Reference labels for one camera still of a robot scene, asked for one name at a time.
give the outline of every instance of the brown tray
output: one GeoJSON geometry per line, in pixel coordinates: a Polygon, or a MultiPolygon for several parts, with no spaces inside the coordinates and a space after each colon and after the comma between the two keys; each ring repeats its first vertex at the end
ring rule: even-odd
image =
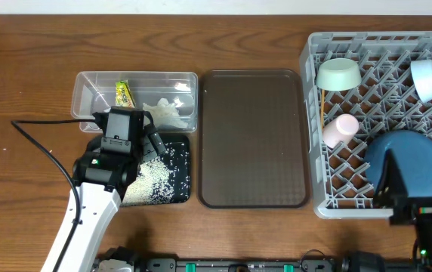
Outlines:
{"type": "Polygon", "coordinates": [[[309,139],[298,74],[215,70],[199,97],[199,200],[219,209],[304,205],[309,139]]]}

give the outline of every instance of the yellow wrapper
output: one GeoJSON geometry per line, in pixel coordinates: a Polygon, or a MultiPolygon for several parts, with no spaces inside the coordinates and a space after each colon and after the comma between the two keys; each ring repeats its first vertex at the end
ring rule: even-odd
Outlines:
{"type": "Polygon", "coordinates": [[[126,81],[116,82],[116,105],[122,107],[135,107],[131,91],[126,81]]]}

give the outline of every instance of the wood grain surface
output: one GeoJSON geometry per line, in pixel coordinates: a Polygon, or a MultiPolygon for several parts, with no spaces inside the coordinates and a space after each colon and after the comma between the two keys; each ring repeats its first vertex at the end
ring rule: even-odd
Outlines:
{"type": "MultiPolygon", "coordinates": [[[[37,271],[54,241],[69,186],[11,119],[67,119],[76,74],[86,70],[298,69],[312,32],[432,30],[432,17],[200,17],[0,15],[0,271],[37,271]]],[[[77,125],[25,125],[68,168],[92,134],[77,125]]],[[[197,163],[197,134],[190,135],[197,163]]],[[[193,167],[193,184],[196,167],[193,167]]],[[[211,210],[196,198],[121,209],[100,252],[144,256],[295,259],[308,249],[342,257],[360,249],[409,258],[412,227],[385,220],[323,220],[303,209],[211,210]]]]}

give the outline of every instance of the white wall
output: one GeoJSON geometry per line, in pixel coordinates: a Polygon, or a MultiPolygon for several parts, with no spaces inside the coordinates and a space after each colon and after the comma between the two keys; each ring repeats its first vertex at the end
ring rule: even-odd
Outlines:
{"type": "Polygon", "coordinates": [[[432,15],[432,0],[0,0],[0,14],[432,15]]]}

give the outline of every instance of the crumpled plastic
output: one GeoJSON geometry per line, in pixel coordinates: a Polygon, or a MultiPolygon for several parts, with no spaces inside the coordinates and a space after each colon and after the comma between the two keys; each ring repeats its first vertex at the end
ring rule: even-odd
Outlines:
{"type": "MultiPolygon", "coordinates": [[[[175,128],[187,128],[187,123],[181,121],[179,118],[179,112],[176,108],[176,103],[169,103],[165,98],[161,98],[157,102],[157,106],[150,106],[142,103],[142,110],[150,112],[150,115],[154,119],[154,126],[157,128],[161,125],[170,125],[175,128]]],[[[149,123],[149,120],[145,118],[144,125],[149,123]]]]}

